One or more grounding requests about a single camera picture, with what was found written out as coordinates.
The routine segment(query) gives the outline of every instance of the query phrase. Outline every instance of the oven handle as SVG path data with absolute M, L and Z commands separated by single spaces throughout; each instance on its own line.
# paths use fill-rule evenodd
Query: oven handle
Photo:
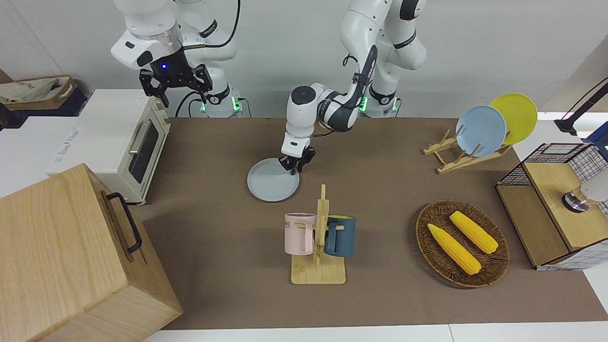
M 133 143 L 129 148 L 130 155 L 138 155 L 139 152 L 142 150 L 143 142 L 146 140 L 146 136 L 148 135 L 151 126 L 151 120 L 144 121 L 139 125 L 137 135 L 135 135 L 135 139 L 133 140 Z
M 129 207 L 126 206 L 125 198 L 122 197 L 122 195 L 119 194 L 118 192 L 113 192 L 113 193 L 107 195 L 106 198 L 108 199 L 108 201 L 111 201 L 115 198 L 118 198 L 120 200 L 120 204 L 122 204 L 122 207 L 125 210 L 126 218 L 129 220 L 131 229 L 133 229 L 133 235 L 135 236 L 135 244 L 133 246 L 127 248 L 126 251 L 129 252 L 130 254 L 135 253 L 139 248 L 142 247 L 142 236 L 139 234 L 139 230 L 137 230 L 137 225 L 135 224 L 135 221 L 133 220 L 133 216 L 131 215 L 131 211 L 129 210 Z

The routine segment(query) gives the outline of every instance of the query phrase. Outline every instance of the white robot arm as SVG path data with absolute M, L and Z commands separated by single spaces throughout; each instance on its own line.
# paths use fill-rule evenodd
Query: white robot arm
M 212 108 L 230 98 L 233 89 L 226 82 L 223 69 L 215 64 L 208 68 L 204 63 L 235 56 L 231 41 L 236 24 L 231 36 L 219 30 L 205 0 L 175 0 L 176 6 L 171 0 L 114 0 L 114 3 L 125 17 L 127 30 L 112 47 L 112 55 L 125 66 L 140 70 L 146 95 L 163 98 L 168 105 L 166 89 L 186 86 L 201 95 L 203 101 L 209 99 Z M 148 65 L 151 71 L 144 69 Z M 157 86 L 152 85 L 153 80 L 158 82 Z M 223 103 L 227 102 L 232 107 L 232 99 Z M 233 114 L 232 111 L 226 115 L 223 107 L 218 109 L 214 111 L 217 116 Z
M 384 29 L 378 33 L 378 63 L 366 94 L 369 117 L 386 117 L 395 107 L 399 68 L 416 70 L 426 60 L 426 48 L 416 34 L 416 18 L 426 0 L 393 1 Z
M 424 5 L 426 0 L 414 1 L 416 5 L 419 2 Z M 286 170 L 291 173 L 301 172 L 302 167 L 314 156 L 315 151 L 310 147 L 310 143 L 316 119 L 330 131 L 346 132 L 352 128 L 379 58 L 380 51 L 376 45 L 378 38 L 386 36 L 381 33 L 383 25 L 391 31 L 394 39 L 398 40 L 407 35 L 404 41 L 386 49 L 386 52 L 382 51 L 385 55 L 383 58 L 388 60 L 392 54 L 396 63 L 399 60 L 400 65 L 410 63 L 412 67 L 424 61 L 426 50 L 424 58 L 419 61 L 419 55 L 413 54 L 411 48 L 406 48 L 422 46 L 415 33 L 411 33 L 413 25 L 407 25 L 422 8 L 421 5 L 412 5 L 411 0 L 353 0 L 342 21 L 340 38 L 349 54 L 356 60 L 357 73 L 354 74 L 346 94 L 328 89 L 319 83 L 300 86 L 292 91 L 287 106 L 286 133 L 281 149 L 285 156 L 280 158 Z

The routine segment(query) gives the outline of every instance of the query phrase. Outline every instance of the oven window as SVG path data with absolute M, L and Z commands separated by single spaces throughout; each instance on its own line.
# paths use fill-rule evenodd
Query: oven window
M 143 140 L 143 145 L 139 154 L 136 154 L 131 158 L 131 164 L 129 165 L 129 173 L 133 175 L 139 184 L 142 184 L 143 176 L 148 169 L 148 164 L 152 158 L 152 153 L 154 153 L 154 147 L 156 146 L 157 141 L 158 130 L 156 130 L 154 124 L 151 124 L 148 134 Z

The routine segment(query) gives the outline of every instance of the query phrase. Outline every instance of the corn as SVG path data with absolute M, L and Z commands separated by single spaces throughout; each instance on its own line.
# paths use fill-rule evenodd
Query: corn
M 462 247 L 458 241 L 454 240 L 448 232 L 435 225 L 429 223 L 428 227 L 433 238 L 435 238 L 435 241 L 441 246 L 441 249 L 443 249 L 452 260 L 456 261 L 458 266 L 460 266 L 466 274 L 472 276 L 473 274 L 479 273 L 482 269 L 482 265 L 471 255 L 471 253 L 469 253 L 469 251 Z
M 450 215 L 450 220 L 484 253 L 492 254 L 496 252 L 498 242 L 466 215 L 460 211 L 455 211 Z

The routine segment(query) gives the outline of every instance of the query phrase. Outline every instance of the wicker basket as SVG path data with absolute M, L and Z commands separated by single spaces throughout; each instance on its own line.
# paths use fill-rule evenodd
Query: wicker basket
M 473 244 L 451 221 L 449 216 L 460 211 L 480 225 L 496 242 L 498 249 L 485 254 Z M 482 270 L 470 276 L 466 274 L 444 251 L 431 235 L 428 223 L 447 231 L 463 245 L 482 265 Z M 435 201 L 426 206 L 416 220 L 416 240 L 429 265 L 442 277 L 463 287 L 477 288 L 497 282 L 509 267 L 509 248 L 500 228 L 484 213 L 472 205 L 456 200 Z

